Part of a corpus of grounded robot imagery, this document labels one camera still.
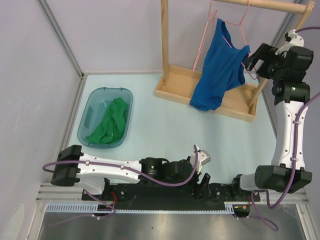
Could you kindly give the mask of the blue tank top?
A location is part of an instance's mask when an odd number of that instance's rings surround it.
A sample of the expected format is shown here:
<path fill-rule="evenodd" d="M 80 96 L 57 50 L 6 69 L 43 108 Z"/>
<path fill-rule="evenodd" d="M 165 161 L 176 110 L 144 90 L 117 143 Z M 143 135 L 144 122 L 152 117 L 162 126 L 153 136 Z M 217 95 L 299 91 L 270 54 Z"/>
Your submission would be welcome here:
<path fill-rule="evenodd" d="M 193 91 L 189 105 L 201 111 L 215 111 L 227 91 L 244 85 L 245 60 L 250 46 L 236 48 L 222 19 L 217 19 L 215 32 L 206 53 L 202 75 Z"/>

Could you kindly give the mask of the green tank top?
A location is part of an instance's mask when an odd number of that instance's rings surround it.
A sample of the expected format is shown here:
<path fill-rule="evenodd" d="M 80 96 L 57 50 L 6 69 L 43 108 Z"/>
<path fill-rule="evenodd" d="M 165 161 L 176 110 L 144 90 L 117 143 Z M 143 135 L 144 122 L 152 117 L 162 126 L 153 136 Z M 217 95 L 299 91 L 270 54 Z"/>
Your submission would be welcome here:
<path fill-rule="evenodd" d="M 86 137 L 89 144 L 114 144 L 125 133 L 128 104 L 122 97 L 114 98 L 105 111 L 101 122 L 91 135 Z"/>

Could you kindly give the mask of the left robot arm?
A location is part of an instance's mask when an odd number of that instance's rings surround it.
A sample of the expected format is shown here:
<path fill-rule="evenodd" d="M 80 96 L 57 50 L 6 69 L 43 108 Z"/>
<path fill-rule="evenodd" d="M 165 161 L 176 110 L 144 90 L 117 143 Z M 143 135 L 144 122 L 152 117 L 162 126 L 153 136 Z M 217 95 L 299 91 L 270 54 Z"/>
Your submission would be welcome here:
<path fill-rule="evenodd" d="M 107 181 L 122 180 L 133 186 L 179 188 L 194 186 L 199 181 L 203 166 L 210 155 L 194 146 L 187 159 L 169 161 L 165 158 L 147 157 L 140 160 L 120 161 L 93 156 L 82 151 L 82 146 L 72 145 L 59 152 L 57 160 L 43 166 L 51 170 L 50 183 L 59 187 L 81 187 L 100 200 L 110 196 Z"/>

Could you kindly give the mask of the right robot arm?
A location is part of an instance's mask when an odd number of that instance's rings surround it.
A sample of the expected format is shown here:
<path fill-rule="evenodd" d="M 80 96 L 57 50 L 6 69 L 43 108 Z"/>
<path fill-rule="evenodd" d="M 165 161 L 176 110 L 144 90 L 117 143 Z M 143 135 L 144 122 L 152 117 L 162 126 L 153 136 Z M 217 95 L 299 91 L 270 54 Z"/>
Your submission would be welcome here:
<path fill-rule="evenodd" d="M 245 60 L 247 70 L 261 60 L 258 76 L 273 81 L 276 146 L 270 165 L 259 165 L 255 173 L 239 174 L 233 179 L 230 194 L 234 200 L 249 200 L 251 191 L 259 190 L 293 194 L 311 182 L 312 173 L 305 170 L 302 153 L 310 100 L 310 86 L 303 79 L 313 59 L 313 51 L 303 46 L 278 49 L 263 43 Z"/>

